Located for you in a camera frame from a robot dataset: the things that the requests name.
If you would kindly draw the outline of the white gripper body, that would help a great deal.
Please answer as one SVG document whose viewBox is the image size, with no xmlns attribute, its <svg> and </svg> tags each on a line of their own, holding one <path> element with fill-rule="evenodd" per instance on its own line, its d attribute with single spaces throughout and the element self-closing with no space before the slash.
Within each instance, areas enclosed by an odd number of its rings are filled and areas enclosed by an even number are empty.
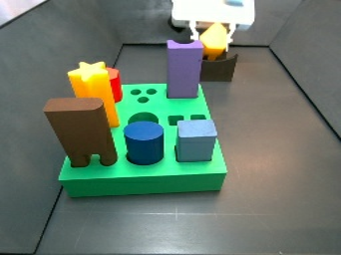
<svg viewBox="0 0 341 255">
<path fill-rule="evenodd" d="M 254 22 L 254 0 L 171 0 L 171 24 L 185 28 L 195 22 L 197 28 L 211 23 L 234 24 L 247 30 Z"/>
</svg>

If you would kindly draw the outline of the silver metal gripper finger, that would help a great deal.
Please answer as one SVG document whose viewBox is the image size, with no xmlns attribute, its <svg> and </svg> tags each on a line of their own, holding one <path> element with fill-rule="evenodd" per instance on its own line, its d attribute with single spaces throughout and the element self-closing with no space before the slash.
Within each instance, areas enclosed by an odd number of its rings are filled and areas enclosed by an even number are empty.
<svg viewBox="0 0 341 255">
<path fill-rule="evenodd" d="M 229 28 L 227 28 L 227 34 L 226 34 L 226 47 L 225 47 L 225 52 L 229 51 L 229 45 L 233 42 L 233 34 L 235 31 L 235 24 L 234 23 L 229 23 Z"/>
</svg>

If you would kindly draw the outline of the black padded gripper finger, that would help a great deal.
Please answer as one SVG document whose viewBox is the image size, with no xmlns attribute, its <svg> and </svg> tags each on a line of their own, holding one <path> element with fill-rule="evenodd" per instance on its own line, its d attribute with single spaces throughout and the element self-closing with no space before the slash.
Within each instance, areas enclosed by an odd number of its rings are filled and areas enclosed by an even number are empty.
<svg viewBox="0 0 341 255">
<path fill-rule="evenodd" d="M 195 21 L 189 21 L 189 29 L 190 29 L 190 39 L 197 41 L 199 38 L 199 34 L 195 29 Z"/>
</svg>

